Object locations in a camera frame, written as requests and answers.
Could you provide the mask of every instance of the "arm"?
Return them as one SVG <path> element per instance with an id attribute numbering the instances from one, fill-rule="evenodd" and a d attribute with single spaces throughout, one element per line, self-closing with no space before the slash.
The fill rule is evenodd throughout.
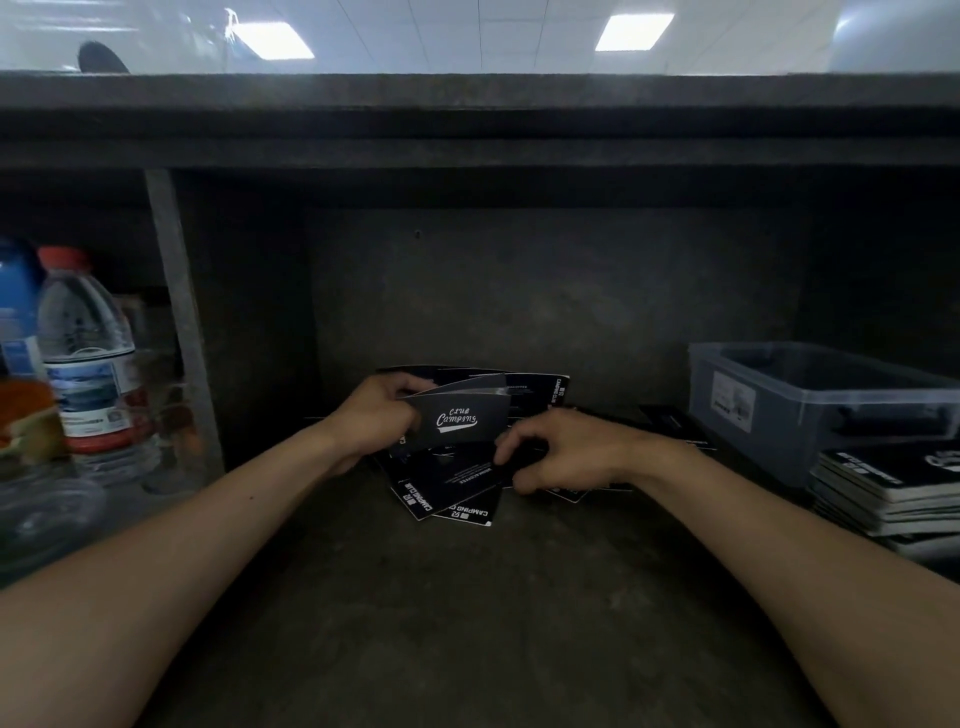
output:
<path id="1" fill-rule="evenodd" d="M 396 442 L 429 382 L 372 376 L 325 421 L 182 505 L 0 594 L 0 725 L 124 728 L 224 589 L 321 479 Z"/>
<path id="2" fill-rule="evenodd" d="M 627 481 L 677 517 L 777 626 L 837 721 L 953 726 L 960 716 L 960 587 L 757 487 L 684 443 L 552 410 L 500 441 L 539 437 L 521 493 Z"/>

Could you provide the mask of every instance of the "clear plastic storage box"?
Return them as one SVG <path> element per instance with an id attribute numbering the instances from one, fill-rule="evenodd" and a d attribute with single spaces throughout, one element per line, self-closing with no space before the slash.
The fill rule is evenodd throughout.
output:
<path id="1" fill-rule="evenodd" d="M 791 487 L 822 449 L 960 424 L 960 381 L 813 344 L 691 344 L 690 369 L 690 414 Z"/>

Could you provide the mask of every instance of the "card stack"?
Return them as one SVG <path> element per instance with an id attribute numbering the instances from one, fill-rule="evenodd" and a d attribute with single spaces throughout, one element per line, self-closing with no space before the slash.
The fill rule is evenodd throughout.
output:
<path id="1" fill-rule="evenodd" d="M 430 516 L 489 526 L 514 473 L 546 454 L 545 443 L 524 443 L 505 466 L 493 464 L 496 445 L 463 443 L 393 456 L 374 456 L 390 479 L 390 490 L 418 521 Z"/>
<path id="2" fill-rule="evenodd" d="M 511 423 L 563 406 L 570 377 L 472 367 L 399 366 L 434 389 L 404 398 L 420 426 L 375 458 L 391 490 L 418 521 L 429 516 L 489 526 L 513 475 L 546 454 L 524 443 L 504 467 L 493 464 L 493 441 Z"/>
<path id="3" fill-rule="evenodd" d="M 960 555 L 960 440 L 820 453 L 814 513 L 916 561 Z"/>

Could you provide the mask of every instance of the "plastic bottle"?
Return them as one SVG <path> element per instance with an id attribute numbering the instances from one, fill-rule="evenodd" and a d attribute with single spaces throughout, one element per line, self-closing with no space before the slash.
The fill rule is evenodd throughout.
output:
<path id="1" fill-rule="evenodd" d="M 115 485 L 153 471 L 161 455 L 130 325 L 76 248 L 44 247 L 37 341 L 78 472 Z"/>
<path id="2" fill-rule="evenodd" d="M 10 376 L 43 379 L 36 345 L 36 302 L 43 269 L 34 249 L 0 235 L 0 350 Z"/>

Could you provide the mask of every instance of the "plastic container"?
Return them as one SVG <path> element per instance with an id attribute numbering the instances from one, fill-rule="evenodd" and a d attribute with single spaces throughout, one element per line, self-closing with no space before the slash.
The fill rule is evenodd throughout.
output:
<path id="1" fill-rule="evenodd" d="M 85 546 L 100 525 L 104 490 L 79 479 L 0 484 L 0 588 Z"/>
<path id="2" fill-rule="evenodd" d="M 783 484 L 822 449 L 948 439 L 960 381 L 797 342 L 690 345 L 690 414 Z"/>
<path id="3" fill-rule="evenodd" d="M 37 341 L 66 445 L 81 475 L 101 485 L 140 478 L 160 463 L 127 319 L 74 248 L 41 248 L 47 280 Z"/>
<path id="4" fill-rule="evenodd" d="M 43 269 L 34 249 L 0 235 L 0 351 L 11 376 L 43 379 L 36 344 L 36 305 Z"/>

